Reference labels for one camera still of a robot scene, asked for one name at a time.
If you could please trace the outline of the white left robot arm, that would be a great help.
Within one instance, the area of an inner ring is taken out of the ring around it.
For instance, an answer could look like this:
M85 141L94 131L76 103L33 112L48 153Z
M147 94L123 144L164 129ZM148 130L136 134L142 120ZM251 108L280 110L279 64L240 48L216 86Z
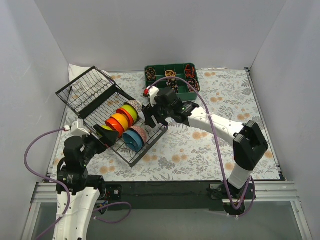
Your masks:
M108 184L101 175L90 175L87 165L107 148L84 127L74 123L71 137L64 142L64 157L57 167L57 213L55 240L85 240L98 200L108 203L120 200L122 187Z

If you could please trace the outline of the blue bowl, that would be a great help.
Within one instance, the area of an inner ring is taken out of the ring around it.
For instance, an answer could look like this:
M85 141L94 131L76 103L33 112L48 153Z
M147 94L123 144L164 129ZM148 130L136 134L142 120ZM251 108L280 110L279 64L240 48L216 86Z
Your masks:
M134 130L127 130L123 133L122 138L125 144L133 151L139 152L143 147L141 136Z

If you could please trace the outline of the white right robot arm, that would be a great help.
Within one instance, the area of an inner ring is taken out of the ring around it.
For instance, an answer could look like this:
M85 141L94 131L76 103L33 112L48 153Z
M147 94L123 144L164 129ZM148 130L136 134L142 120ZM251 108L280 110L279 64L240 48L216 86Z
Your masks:
M158 89L153 86L145 89L143 95L149 98L149 104L142 110L147 126L167 126L166 119L171 118L179 124L213 134L230 144L235 166L227 179L226 192L232 199L243 195L244 185L269 148L259 125L252 120L242 123L208 114L198 104L182 101L168 87Z

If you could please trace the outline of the red floral patterned bowl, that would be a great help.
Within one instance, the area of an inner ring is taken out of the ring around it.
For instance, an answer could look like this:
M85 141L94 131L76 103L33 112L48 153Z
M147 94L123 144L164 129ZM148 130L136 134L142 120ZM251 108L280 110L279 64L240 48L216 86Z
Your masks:
M139 136L141 137L144 144L148 141L147 131L143 127L138 126L138 125L133 125L129 128L129 130L132 130L132 131L136 132L137 134L139 134Z

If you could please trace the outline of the brown lattice patterned bowl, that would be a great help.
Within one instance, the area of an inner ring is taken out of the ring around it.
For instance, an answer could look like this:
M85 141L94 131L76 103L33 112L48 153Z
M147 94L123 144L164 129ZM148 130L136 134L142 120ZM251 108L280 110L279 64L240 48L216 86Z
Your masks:
M129 100L125 104L132 106L137 113L140 113L143 109L143 105L137 100Z

